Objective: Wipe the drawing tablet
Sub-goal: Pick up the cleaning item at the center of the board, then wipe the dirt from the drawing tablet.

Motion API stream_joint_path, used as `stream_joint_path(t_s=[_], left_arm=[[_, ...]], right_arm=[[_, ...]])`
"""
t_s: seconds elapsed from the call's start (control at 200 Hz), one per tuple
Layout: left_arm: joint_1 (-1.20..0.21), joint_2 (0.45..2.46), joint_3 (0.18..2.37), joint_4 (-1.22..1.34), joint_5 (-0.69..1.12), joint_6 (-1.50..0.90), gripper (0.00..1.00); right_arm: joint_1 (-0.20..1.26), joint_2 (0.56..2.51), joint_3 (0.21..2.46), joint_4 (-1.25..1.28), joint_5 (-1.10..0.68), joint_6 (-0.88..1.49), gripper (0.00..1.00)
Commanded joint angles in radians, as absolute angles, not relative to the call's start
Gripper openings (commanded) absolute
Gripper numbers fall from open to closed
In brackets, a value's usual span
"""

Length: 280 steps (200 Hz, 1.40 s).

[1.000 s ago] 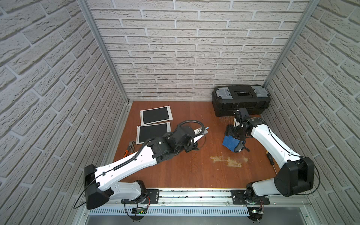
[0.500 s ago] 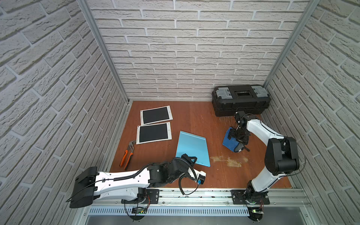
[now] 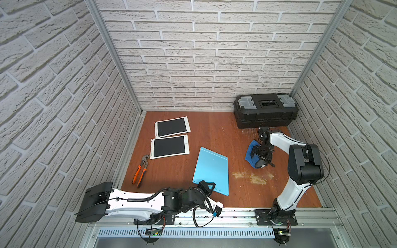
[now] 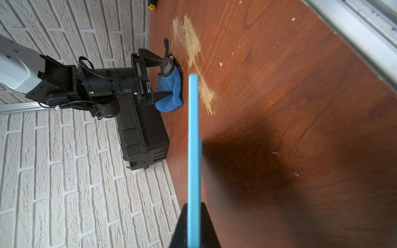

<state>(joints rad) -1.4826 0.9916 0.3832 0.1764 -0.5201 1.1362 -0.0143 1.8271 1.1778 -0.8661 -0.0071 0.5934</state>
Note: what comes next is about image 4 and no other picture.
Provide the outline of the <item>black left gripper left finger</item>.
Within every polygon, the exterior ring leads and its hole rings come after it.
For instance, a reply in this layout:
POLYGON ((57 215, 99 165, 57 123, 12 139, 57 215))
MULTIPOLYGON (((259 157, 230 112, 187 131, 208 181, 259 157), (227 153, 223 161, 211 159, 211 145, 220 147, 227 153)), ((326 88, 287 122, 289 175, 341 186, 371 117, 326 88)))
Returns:
POLYGON ((181 214, 179 216, 175 231, 172 236, 169 248, 187 248, 188 238, 187 238, 187 214, 188 214, 188 204, 184 204, 181 214))

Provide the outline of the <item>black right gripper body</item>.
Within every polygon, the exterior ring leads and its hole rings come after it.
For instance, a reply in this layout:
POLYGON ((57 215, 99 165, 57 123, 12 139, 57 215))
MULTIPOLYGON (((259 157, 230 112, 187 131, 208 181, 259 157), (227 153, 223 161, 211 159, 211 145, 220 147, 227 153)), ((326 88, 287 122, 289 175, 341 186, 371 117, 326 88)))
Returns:
POLYGON ((91 100, 136 93, 140 101, 152 102, 152 93, 147 86, 149 62, 144 52, 132 54, 129 68, 95 69, 93 63, 83 56, 79 57, 78 63, 80 85, 91 100))

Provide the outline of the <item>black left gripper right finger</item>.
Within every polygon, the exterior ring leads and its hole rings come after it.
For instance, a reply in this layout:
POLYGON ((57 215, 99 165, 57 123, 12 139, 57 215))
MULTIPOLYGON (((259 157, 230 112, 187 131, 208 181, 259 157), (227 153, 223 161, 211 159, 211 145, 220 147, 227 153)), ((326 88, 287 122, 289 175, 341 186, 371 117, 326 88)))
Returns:
POLYGON ((207 207, 201 203, 201 248, 221 248, 207 207))

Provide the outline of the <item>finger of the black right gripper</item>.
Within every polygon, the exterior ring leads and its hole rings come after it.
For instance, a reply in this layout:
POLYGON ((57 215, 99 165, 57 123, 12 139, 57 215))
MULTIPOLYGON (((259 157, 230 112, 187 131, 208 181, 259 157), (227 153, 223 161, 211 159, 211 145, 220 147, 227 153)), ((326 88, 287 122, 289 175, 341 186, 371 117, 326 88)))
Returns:
POLYGON ((169 58, 160 57, 148 49, 139 49, 138 61, 145 68, 165 66, 169 60, 169 58))
POLYGON ((173 95, 172 91, 163 91, 163 92, 151 92, 147 94, 147 104, 155 104, 156 102, 166 98, 168 96, 173 95))

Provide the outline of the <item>blue framed drawing tablet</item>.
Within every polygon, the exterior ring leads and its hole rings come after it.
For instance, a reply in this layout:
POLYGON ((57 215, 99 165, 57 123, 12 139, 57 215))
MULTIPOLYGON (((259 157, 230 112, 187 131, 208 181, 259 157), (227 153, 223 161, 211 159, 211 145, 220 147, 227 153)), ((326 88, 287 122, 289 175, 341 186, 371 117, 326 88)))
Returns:
POLYGON ((201 157, 199 77, 189 75, 187 247, 201 247, 201 157))

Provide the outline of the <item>blue microfiber cloth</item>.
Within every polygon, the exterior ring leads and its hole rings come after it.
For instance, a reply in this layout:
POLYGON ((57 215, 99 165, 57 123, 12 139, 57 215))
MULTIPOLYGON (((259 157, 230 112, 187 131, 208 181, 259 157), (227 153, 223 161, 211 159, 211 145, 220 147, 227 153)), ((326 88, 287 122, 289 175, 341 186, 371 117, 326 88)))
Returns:
POLYGON ((183 105, 180 66, 174 66, 172 72, 158 74, 157 92, 172 92, 170 96, 156 102, 157 110, 171 112, 183 105))

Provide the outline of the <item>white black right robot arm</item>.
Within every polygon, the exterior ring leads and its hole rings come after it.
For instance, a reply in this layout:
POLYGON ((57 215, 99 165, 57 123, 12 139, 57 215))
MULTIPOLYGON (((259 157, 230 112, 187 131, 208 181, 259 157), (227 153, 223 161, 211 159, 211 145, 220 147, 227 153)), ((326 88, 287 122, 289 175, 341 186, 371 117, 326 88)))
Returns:
POLYGON ((119 97, 137 94, 146 104, 168 97, 171 91, 149 92, 147 69, 160 67, 170 75, 173 57, 164 58, 147 49, 132 54, 130 68, 96 69, 86 57, 78 65, 63 65, 49 56, 1 36, 1 80, 45 109, 89 111, 93 118, 114 118, 120 112, 119 97))

